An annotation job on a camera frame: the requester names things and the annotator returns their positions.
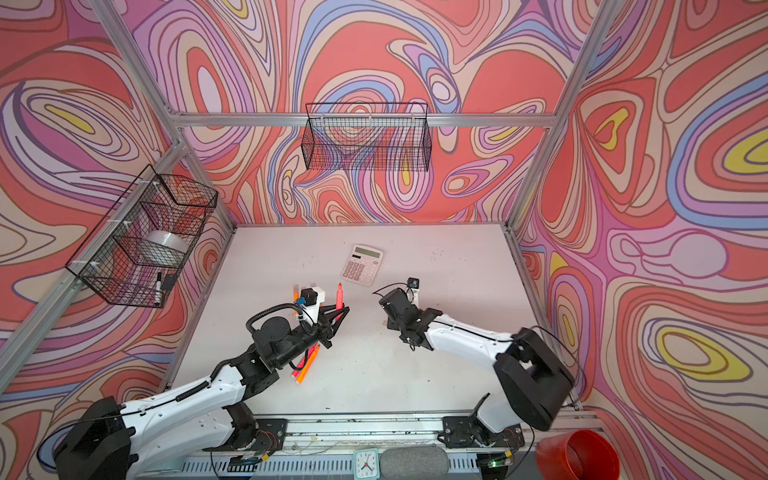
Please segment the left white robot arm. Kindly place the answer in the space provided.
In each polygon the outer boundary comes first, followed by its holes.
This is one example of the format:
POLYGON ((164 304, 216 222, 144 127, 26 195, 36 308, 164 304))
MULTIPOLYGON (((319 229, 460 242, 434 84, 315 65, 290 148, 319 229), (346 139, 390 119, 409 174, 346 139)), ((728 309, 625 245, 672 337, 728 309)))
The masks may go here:
POLYGON ((198 380, 144 399, 92 404, 53 452, 61 479, 133 479, 198 450, 245 449, 258 435, 247 400, 316 344, 330 346, 347 305, 282 303, 246 322, 252 343, 198 380))

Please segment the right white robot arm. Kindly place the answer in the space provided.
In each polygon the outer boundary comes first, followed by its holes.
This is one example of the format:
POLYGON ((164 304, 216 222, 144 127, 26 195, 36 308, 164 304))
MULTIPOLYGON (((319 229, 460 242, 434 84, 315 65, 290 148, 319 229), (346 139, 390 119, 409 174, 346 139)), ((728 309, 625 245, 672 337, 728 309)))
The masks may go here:
POLYGON ((412 349, 450 353, 495 374, 502 393, 489 394, 476 406, 474 418, 481 427, 494 434, 520 423, 550 430, 575 379, 533 329, 497 333, 437 309, 421 309, 416 300, 416 294, 401 288, 382 295, 379 305, 387 315, 387 328, 397 331, 412 349))

